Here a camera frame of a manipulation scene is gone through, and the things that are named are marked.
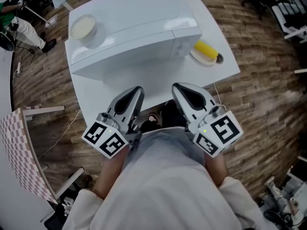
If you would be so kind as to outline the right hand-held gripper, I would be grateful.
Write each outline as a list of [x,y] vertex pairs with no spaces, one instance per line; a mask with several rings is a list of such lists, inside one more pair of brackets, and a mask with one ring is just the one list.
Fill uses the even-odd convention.
[[174,83],[172,95],[182,116],[182,125],[193,135],[192,142],[210,157],[235,143],[243,130],[231,111],[216,105],[210,93],[190,83]]

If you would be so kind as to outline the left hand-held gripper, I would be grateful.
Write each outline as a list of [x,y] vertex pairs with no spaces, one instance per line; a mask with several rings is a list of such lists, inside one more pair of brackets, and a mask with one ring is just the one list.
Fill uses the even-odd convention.
[[87,127],[82,140],[111,159],[126,146],[138,146],[142,132],[134,124],[141,111],[144,90],[132,87],[116,96],[107,112],[100,113]]

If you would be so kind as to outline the white microwave door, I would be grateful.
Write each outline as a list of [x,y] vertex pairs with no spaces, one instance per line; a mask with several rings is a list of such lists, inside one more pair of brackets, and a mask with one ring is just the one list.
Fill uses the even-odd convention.
[[174,34],[154,34],[112,46],[70,65],[71,74],[101,81],[105,75],[170,58]]

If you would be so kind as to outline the person's right forearm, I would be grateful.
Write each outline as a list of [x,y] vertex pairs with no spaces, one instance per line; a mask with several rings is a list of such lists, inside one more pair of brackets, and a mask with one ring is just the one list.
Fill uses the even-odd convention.
[[204,154],[205,168],[214,184],[219,187],[224,179],[229,175],[223,154],[212,158],[207,153]]

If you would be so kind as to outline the person's left forearm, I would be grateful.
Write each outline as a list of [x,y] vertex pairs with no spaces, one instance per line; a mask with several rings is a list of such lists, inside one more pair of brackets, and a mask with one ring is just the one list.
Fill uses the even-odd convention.
[[101,199],[105,199],[119,177],[129,146],[124,147],[113,158],[106,159],[92,191]]

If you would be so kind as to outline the white microwave oven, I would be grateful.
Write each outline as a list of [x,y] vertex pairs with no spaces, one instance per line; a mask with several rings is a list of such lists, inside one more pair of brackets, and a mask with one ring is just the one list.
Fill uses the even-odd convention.
[[141,37],[171,31],[174,44],[169,61],[188,55],[202,32],[186,0],[102,0],[104,6],[85,3],[69,14],[69,28],[82,15],[91,14],[105,26],[107,38],[97,48],[86,48],[66,41],[66,54],[71,64],[94,53]]

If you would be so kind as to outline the person's black trousers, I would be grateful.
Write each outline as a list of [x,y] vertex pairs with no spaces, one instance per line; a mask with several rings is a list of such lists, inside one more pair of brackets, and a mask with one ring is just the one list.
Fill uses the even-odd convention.
[[187,123],[185,118],[177,108],[177,105],[174,100],[166,102],[166,104],[161,109],[160,116],[162,119],[161,125],[152,123],[147,120],[141,125],[141,132],[146,133],[169,127],[185,127]]

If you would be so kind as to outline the person's left shoe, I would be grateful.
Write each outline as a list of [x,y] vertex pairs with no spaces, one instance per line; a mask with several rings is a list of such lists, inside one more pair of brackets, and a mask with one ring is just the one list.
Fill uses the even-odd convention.
[[159,119],[158,119],[158,117],[154,113],[150,113],[148,115],[148,121],[160,125]]

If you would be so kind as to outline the white plate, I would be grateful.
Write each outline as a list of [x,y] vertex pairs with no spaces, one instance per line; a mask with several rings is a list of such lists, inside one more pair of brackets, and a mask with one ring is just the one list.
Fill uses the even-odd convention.
[[211,67],[216,63],[217,58],[210,58],[208,56],[206,56],[205,54],[203,54],[202,52],[193,49],[190,51],[190,54],[192,55],[192,57],[198,61],[199,63],[207,66],[207,67]]

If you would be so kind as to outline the yellow corn cob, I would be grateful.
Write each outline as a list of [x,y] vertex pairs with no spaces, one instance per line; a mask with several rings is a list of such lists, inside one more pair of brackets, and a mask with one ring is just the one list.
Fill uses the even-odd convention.
[[218,56],[217,50],[201,40],[197,41],[194,48],[209,58],[217,58]]

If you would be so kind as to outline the person's light shirt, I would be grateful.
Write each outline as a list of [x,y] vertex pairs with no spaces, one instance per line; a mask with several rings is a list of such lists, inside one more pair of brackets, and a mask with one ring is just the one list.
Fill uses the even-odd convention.
[[204,154],[181,130],[152,132],[129,149],[104,200],[78,193],[62,230],[266,230],[239,180],[214,184]]

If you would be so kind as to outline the white round bowl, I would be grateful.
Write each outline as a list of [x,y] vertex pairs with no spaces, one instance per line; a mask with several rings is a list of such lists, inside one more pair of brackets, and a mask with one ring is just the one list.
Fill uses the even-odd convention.
[[105,26],[91,14],[77,18],[69,29],[69,38],[86,48],[97,48],[107,38]]

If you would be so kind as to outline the white gripper device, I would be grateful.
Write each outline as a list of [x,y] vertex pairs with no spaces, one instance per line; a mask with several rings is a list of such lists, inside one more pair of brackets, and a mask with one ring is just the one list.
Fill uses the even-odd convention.
[[68,216],[70,213],[70,210],[74,204],[74,200],[69,197],[64,198],[64,203],[62,203],[62,206],[64,207],[64,216]]

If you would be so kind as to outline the pink checkered table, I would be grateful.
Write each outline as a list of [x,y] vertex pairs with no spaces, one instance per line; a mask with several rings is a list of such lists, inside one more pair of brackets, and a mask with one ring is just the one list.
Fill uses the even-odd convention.
[[[54,191],[44,170],[40,166],[29,135],[27,120],[34,115],[45,114],[65,110],[64,106],[41,108],[22,107],[0,120],[0,138],[4,144],[4,150],[11,164],[12,170],[20,184],[26,191],[50,202],[57,204],[60,196],[82,175],[83,168],[79,168],[58,191]],[[8,127],[12,134],[12,142],[6,139],[3,129]]]

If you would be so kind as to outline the white metal rack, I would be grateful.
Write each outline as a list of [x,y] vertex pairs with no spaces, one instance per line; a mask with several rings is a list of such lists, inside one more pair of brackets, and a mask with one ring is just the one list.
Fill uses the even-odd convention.
[[307,12],[302,6],[280,2],[271,7],[271,12],[285,34],[285,39],[296,36],[301,39],[301,44],[307,42]]

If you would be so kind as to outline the white long-handled dustpan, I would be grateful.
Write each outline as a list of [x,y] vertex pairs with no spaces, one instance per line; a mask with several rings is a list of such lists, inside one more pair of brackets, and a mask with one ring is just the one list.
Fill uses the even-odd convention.
[[35,11],[33,11],[32,9],[28,8],[27,6],[24,6],[24,8],[26,8],[27,10],[29,10],[31,13],[33,13],[34,15],[36,15],[38,18],[40,18],[41,20],[43,20],[45,22],[45,27],[46,28],[50,28],[51,26],[55,25],[57,22],[57,18],[58,15],[54,15],[53,17],[51,17],[50,19],[46,20],[45,18],[43,18],[41,15],[39,15],[38,13],[36,13]]

